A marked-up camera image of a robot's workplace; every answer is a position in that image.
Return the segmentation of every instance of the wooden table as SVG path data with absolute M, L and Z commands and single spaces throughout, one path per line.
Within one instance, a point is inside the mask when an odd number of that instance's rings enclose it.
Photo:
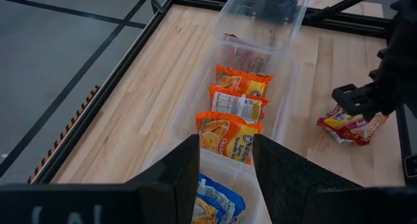
M 311 0 L 323 8 L 339 0 Z M 381 5 L 360 3 L 350 13 L 382 17 Z M 169 122 L 196 67 L 217 40 L 210 30 L 218 12 L 174 5 L 137 56 L 53 182 L 125 182 L 148 153 L 171 143 Z M 363 186 L 404 185 L 395 115 L 371 145 L 340 145 L 316 120 L 331 110 L 333 88 L 370 82 L 385 41 L 302 27 L 291 55 L 300 62 L 285 146 Z

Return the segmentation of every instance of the yellow and black hazard tape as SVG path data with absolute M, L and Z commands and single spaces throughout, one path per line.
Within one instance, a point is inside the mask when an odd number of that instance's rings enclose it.
M 28 184 L 32 184 L 32 182 L 35 180 L 36 176 L 38 176 L 39 172 L 44 168 L 44 166 L 47 164 L 49 159 L 52 157 L 53 153 L 59 149 L 59 146 L 61 145 L 61 141 L 64 139 L 66 134 L 70 131 L 73 125 L 78 120 L 78 117 L 81 116 L 83 111 L 87 108 L 90 101 L 93 99 L 93 97 L 96 95 L 98 90 L 100 89 L 100 86 L 95 86 L 93 90 L 90 91 L 88 97 L 84 100 L 84 102 L 80 105 L 80 107 L 77 109 L 77 112 L 74 114 L 74 116 L 71 118 L 70 122 L 65 126 L 65 129 L 62 131 L 62 133 L 58 136 L 58 139 L 53 143 L 53 146 L 48 150 L 48 153 L 42 158 L 42 161 L 38 164 L 38 166 L 35 168 L 35 170 L 32 172 L 30 178 L 27 180 Z

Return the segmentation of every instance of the plastic container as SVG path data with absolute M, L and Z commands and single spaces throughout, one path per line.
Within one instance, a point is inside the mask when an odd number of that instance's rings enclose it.
M 291 95 L 297 64 L 290 56 L 257 49 L 241 44 L 220 42 L 207 55 L 199 68 L 199 75 L 193 85 L 184 90 L 185 98 L 173 113 L 172 137 L 182 142 L 193 133 L 196 113 L 210 111 L 209 85 L 216 79 L 216 65 L 274 76 L 268 84 L 266 99 L 270 102 L 263 108 L 265 118 L 259 122 L 264 126 L 262 134 L 283 144 L 289 120 L 289 96 Z
M 161 160 L 172 149 L 172 146 L 158 147 L 150 156 L 147 156 L 141 172 Z M 238 216 L 237 223 L 270 223 L 252 166 L 201 149 L 200 173 L 243 197 L 246 209 Z
M 213 34 L 220 40 L 285 53 L 298 34 L 308 1 L 228 0 Z

